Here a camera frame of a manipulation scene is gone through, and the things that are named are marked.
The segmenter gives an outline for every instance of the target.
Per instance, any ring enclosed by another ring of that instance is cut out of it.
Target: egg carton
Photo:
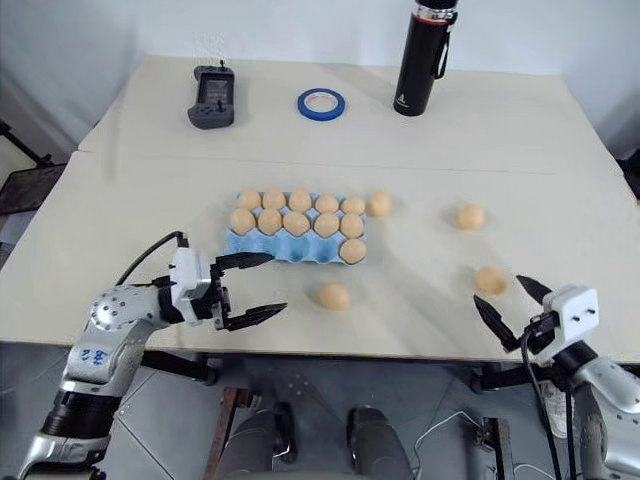
[[[290,192],[284,192],[287,198],[287,204],[289,203]],[[311,203],[315,205],[317,198],[320,196],[318,193],[311,193]],[[334,195],[338,204],[342,205],[342,201],[346,198],[346,195]],[[256,217],[256,220],[264,210],[262,207],[257,207],[252,210],[252,213]],[[287,206],[282,207],[279,212],[284,217],[289,213],[291,209]],[[315,262],[315,263],[342,263],[348,265],[342,258],[340,258],[340,246],[347,241],[340,230],[327,238],[322,238],[313,230],[313,222],[320,215],[313,206],[304,212],[309,219],[311,229],[305,234],[296,237],[284,228],[281,228],[273,235],[266,235],[262,233],[257,227],[251,229],[246,235],[238,235],[231,228],[227,229],[226,233],[226,248],[225,255],[238,252],[252,252],[252,253],[268,253],[273,255],[276,260],[284,260],[289,263],[300,262]],[[345,214],[342,210],[338,209],[335,213],[338,219],[341,219]],[[362,223],[366,227],[366,215],[363,213],[360,215]],[[367,242],[366,232],[363,232],[359,237],[363,242]],[[364,263],[366,257],[358,263]]]

